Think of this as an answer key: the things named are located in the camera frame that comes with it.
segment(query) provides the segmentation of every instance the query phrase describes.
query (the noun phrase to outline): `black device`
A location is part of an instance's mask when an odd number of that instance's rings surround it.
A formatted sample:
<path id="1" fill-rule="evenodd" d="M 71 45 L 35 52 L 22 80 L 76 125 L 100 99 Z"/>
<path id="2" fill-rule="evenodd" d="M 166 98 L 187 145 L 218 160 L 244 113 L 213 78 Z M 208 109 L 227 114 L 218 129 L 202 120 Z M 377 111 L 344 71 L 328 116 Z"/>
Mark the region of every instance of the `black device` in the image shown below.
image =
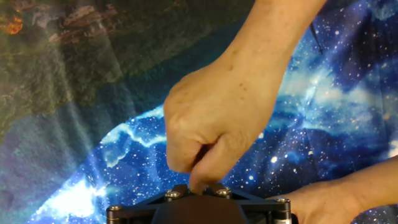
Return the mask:
<path id="1" fill-rule="evenodd" d="M 136 205 L 112 205 L 107 224 L 294 224 L 290 200 L 265 200 L 217 183 L 203 195 L 191 193 L 186 184 Z"/>

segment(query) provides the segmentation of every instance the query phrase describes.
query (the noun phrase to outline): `blue galaxy backdrop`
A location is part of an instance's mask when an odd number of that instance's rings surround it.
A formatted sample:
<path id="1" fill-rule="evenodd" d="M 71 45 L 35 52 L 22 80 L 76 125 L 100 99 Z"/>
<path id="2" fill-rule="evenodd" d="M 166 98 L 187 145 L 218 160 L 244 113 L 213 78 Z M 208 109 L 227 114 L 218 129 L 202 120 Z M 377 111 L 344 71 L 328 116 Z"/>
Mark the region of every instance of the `blue galaxy backdrop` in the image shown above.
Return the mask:
<path id="1" fill-rule="evenodd" d="M 223 183 L 266 198 L 398 155 L 397 11 L 397 0 L 322 11 L 313 22 L 321 49 L 308 29 L 269 125 Z M 167 167 L 165 143 L 162 105 L 120 124 L 27 223 L 105 223 L 111 204 L 187 183 Z M 397 205 L 354 223 L 396 224 Z"/>

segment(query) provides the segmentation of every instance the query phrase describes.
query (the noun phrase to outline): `printed fabric backdrop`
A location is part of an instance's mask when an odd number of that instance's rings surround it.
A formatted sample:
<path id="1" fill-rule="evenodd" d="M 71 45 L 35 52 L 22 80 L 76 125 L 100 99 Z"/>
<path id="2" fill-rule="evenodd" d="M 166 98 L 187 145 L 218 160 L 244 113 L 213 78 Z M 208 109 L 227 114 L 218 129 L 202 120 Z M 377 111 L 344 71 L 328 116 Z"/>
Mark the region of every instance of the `printed fabric backdrop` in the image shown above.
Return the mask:
<path id="1" fill-rule="evenodd" d="M 162 102 L 227 48 L 252 1 L 0 4 L 0 223 L 105 223 L 111 204 L 188 182 L 166 164 Z M 397 12 L 328 2 L 223 183 L 266 198 L 398 155 Z M 353 223 L 398 224 L 397 205 Z"/>

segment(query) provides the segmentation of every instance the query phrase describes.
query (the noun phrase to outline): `screw head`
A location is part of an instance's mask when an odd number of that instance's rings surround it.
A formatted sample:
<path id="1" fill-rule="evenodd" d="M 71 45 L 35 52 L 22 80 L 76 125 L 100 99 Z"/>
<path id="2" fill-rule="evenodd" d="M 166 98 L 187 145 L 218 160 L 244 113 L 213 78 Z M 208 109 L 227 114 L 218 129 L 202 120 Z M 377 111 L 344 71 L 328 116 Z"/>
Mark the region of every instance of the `screw head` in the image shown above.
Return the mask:
<path id="1" fill-rule="evenodd" d="M 120 210 L 122 210 L 122 206 L 121 205 L 112 205 L 109 207 L 109 209 L 111 211 L 120 211 Z"/>
<path id="2" fill-rule="evenodd" d="M 225 189 L 219 189 L 216 191 L 216 194 L 218 196 L 227 196 L 231 193 L 231 189 L 229 187 L 225 188 Z"/>
<path id="3" fill-rule="evenodd" d="M 180 195 L 181 195 L 180 192 L 174 192 L 174 191 L 168 190 L 168 191 L 166 192 L 166 194 L 165 194 L 165 197 L 168 197 L 168 198 L 178 198 Z"/>
<path id="4" fill-rule="evenodd" d="M 280 202 L 280 203 L 290 202 L 290 200 L 288 198 L 285 198 L 285 197 L 276 197 L 276 198 L 274 198 L 274 201 L 275 202 Z"/>

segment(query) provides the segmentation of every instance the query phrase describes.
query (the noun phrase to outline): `skin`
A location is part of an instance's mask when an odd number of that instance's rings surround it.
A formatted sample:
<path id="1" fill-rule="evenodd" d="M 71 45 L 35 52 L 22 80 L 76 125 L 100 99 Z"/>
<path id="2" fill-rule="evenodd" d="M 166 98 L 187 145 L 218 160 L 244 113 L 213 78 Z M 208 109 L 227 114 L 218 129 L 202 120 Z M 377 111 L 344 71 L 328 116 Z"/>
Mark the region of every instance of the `skin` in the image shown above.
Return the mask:
<path id="1" fill-rule="evenodd" d="M 226 51 L 171 89 L 167 163 L 191 173 L 192 192 L 221 180 L 264 130 L 294 48 L 325 1 L 257 0 Z M 301 224 L 348 224 L 362 211 L 398 203 L 397 170 L 393 158 L 285 196 Z"/>

